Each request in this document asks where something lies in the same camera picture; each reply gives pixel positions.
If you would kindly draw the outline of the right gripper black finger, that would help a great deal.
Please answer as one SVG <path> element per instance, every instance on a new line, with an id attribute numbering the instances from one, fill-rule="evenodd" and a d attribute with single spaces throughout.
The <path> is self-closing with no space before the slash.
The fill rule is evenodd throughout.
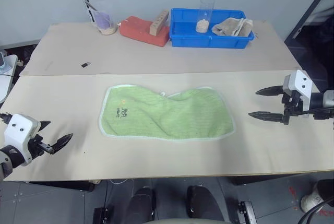
<path id="1" fill-rule="evenodd" d="M 257 112 L 251 112 L 248 115 L 262 121 L 279 122 L 279 123 L 283 122 L 283 114 L 280 113 L 257 111 Z"/>
<path id="2" fill-rule="evenodd" d="M 283 93 L 284 93 L 283 86 L 271 86 L 271 87 L 260 89 L 256 92 L 257 95 L 261 95 L 261 96 L 278 96 Z"/>

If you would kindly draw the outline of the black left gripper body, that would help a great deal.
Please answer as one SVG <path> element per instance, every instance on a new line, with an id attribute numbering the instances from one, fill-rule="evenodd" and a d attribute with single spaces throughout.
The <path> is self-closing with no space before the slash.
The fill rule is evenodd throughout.
<path id="1" fill-rule="evenodd" d="M 28 141 L 28 151 L 31 154 L 31 160 L 42 156 L 45 152 L 48 154 L 53 153 L 53 148 L 49 144 L 45 144 L 42 139 L 43 138 L 37 134 Z"/>

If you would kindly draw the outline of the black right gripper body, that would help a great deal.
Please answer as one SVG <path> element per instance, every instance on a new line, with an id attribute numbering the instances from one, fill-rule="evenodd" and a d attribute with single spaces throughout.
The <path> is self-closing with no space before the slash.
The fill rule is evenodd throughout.
<path id="1" fill-rule="evenodd" d="M 301 94 L 297 90 L 291 91 L 291 94 L 284 92 L 281 102 L 284 104 L 282 123 L 288 125 L 291 116 L 299 116 L 303 111 Z"/>

